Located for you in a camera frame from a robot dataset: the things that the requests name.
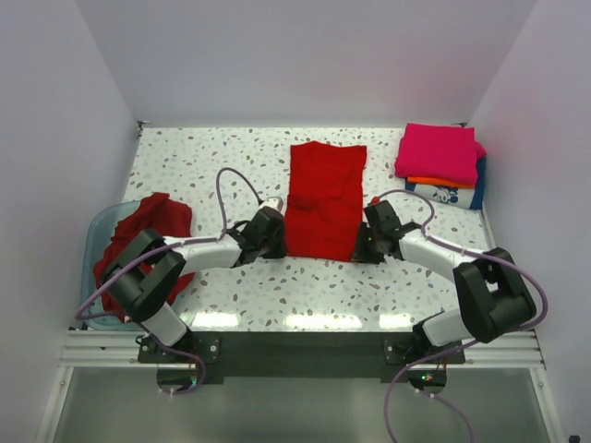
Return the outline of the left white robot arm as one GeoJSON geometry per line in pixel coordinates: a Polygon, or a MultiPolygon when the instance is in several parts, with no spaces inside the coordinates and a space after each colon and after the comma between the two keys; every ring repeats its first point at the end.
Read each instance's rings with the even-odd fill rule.
{"type": "Polygon", "coordinates": [[[180,277],[206,269],[233,269],[257,258],[286,255],[283,201],[267,198],[253,217],[239,221],[216,237],[162,236],[153,229],[140,232],[106,267],[101,288],[132,322],[159,342],[171,362],[191,351],[188,325],[167,298],[180,277]]]}

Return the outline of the bright red t-shirt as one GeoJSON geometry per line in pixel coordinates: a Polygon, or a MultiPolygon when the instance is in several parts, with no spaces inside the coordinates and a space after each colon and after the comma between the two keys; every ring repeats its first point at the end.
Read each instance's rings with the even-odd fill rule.
{"type": "Polygon", "coordinates": [[[291,257],[351,260],[363,208],[367,148],[311,141],[290,148],[285,213],[291,257]]]}

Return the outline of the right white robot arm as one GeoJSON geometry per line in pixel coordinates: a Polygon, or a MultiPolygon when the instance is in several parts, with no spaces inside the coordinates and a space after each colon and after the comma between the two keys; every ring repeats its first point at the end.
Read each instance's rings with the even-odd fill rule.
{"type": "Polygon", "coordinates": [[[429,239],[416,222],[403,223],[387,201],[364,208],[353,260],[380,264],[392,257],[431,270],[455,287],[458,307],[413,326],[411,350],[424,363],[463,340],[489,343],[519,329],[537,315],[536,303],[508,251],[466,251],[429,239]]]}

